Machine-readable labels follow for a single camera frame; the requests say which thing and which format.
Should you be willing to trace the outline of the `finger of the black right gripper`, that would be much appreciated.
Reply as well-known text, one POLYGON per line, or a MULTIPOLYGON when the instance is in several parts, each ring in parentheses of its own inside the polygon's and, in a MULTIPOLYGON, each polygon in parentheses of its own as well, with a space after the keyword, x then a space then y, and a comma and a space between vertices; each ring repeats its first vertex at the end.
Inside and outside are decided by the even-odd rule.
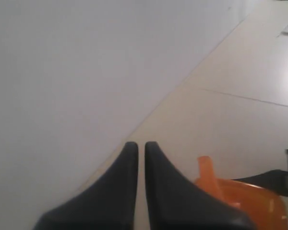
POLYGON ((262 174, 233 180, 262 187, 279 196, 288 197, 288 171, 271 170, 262 174))

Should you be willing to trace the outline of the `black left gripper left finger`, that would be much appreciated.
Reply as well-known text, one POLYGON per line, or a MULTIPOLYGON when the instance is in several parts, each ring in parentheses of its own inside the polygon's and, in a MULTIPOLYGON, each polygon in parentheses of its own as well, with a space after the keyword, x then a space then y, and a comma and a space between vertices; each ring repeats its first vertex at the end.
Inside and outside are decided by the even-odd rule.
POLYGON ((132 230, 138 182, 138 145, 125 143, 106 172, 85 191, 45 214, 36 230, 132 230))

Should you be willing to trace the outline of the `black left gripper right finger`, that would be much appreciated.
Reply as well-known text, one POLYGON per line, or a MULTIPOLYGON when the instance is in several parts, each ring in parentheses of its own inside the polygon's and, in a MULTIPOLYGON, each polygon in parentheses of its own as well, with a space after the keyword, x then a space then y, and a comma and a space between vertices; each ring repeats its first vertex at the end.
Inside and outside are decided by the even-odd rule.
POLYGON ((242 211, 183 176, 157 142, 145 144, 145 190, 152 230, 254 230, 242 211))

